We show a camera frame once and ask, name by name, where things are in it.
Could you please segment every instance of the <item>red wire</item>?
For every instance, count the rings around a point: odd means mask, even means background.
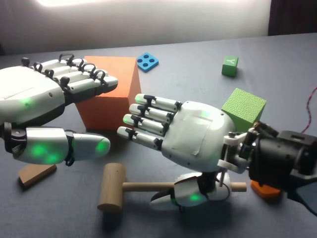
[[[309,121],[308,121],[308,124],[305,127],[305,129],[302,131],[302,133],[305,133],[305,131],[311,126],[311,123],[312,123],[312,114],[311,114],[311,110],[309,109],[309,103],[311,102],[311,99],[312,99],[312,97],[313,97],[313,95],[314,95],[316,90],[317,90],[317,87],[312,91],[312,93],[310,94],[310,96],[308,98],[308,101],[307,101],[306,109],[307,109],[307,112],[308,112]]]

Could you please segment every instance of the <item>textured green block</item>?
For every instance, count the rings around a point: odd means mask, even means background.
[[[260,120],[265,104],[266,100],[236,88],[222,110],[231,117],[237,131],[245,132]]]
[[[236,76],[238,59],[236,56],[226,56],[222,64],[221,74],[229,77]]]

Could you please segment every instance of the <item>green letter block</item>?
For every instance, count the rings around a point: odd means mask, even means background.
[[[236,88],[222,110],[231,117],[237,131],[246,132],[260,120],[265,104],[266,100]]]
[[[226,56],[222,64],[221,74],[234,77],[237,73],[238,57],[236,56]]]

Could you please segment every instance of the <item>table surface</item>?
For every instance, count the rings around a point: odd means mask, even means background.
[[[150,95],[206,103],[221,108],[235,88],[267,100],[262,121],[277,130],[301,131],[308,123],[306,102],[317,86],[317,34],[222,40],[74,51],[76,57],[128,56],[149,52],[159,65],[139,71],[142,92]],[[0,68],[56,59],[59,53],[0,57]],[[235,78],[221,75],[224,56],[239,57]],[[317,97],[311,101],[313,124],[307,134],[317,136]],[[48,123],[84,132],[74,105]],[[121,215],[109,216],[97,209],[103,167],[123,163],[128,181],[173,181],[190,170],[163,157],[160,152],[106,133],[109,154],[93,161],[58,165],[55,174],[23,191],[18,170],[24,163],[6,153],[0,141],[0,236],[2,238],[311,238],[317,235],[317,217],[285,196],[265,202],[249,188],[235,193],[230,202],[205,204],[177,211],[149,208],[152,192],[125,194]],[[246,173],[230,173],[232,181],[250,184]]]

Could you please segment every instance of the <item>blue block with holes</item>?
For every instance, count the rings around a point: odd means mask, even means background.
[[[157,58],[147,52],[137,58],[139,69],[145,73],[157,66],[159,64],[158,61]]]

